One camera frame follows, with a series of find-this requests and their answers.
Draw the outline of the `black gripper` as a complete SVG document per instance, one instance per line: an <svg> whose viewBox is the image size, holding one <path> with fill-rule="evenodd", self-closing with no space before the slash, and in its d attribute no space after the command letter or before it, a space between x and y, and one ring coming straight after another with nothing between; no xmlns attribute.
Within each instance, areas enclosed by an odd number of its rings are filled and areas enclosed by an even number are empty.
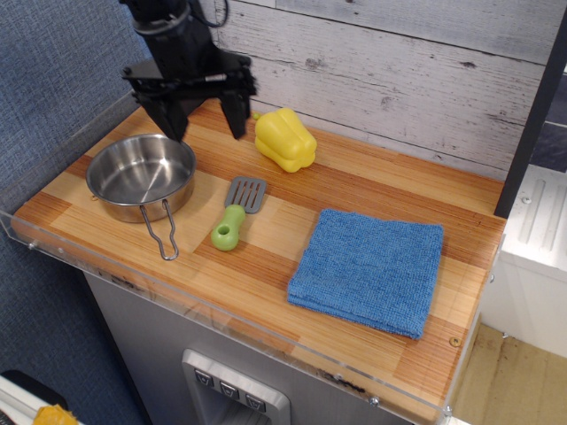
<svg viewBox="0 0 567 425"><path fill-rule="evenodd" d="M181 142L198 97L221 97L235 139L246 134L250 97L257 94L247 56L219 49L208 21L135 21L151 58L123 69L136 101L169 139Z"/></svg>

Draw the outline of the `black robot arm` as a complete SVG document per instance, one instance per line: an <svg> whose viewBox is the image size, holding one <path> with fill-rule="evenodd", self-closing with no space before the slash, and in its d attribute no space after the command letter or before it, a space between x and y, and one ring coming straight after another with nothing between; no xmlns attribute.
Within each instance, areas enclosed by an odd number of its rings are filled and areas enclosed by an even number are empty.
<svg viewBox="0 0 567 425"><path fill-rule="evenodd" d="M125 1L151 58L126 66L136 101L169 138L180 142L189 116L218 99L234 138L246 133L250 97L257 93L247 56L218 48L199 1Z"/></svg>

